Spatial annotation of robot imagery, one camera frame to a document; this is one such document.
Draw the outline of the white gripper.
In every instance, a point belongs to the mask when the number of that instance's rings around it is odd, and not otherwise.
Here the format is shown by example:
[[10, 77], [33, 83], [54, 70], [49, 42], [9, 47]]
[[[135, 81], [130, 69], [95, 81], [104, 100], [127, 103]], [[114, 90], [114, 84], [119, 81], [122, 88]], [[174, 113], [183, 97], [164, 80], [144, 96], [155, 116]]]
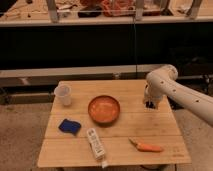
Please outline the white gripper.
[[163, 94], [152, 86], [146, 85], [144, 90], [143, 103], [146, 108], [157, 109]]

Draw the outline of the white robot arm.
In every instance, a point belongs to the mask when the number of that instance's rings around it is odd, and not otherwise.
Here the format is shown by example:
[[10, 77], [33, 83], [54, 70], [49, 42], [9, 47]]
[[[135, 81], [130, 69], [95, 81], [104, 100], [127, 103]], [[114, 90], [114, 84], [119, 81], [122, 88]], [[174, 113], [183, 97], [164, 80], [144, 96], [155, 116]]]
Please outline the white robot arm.
[[173, 65], [164, 65], [149, 72], [144, 90], [145, 106], [157, 109], [166, 95], [213, 127], [213, 97], [177, 83], [177, 78], [178, 71]]

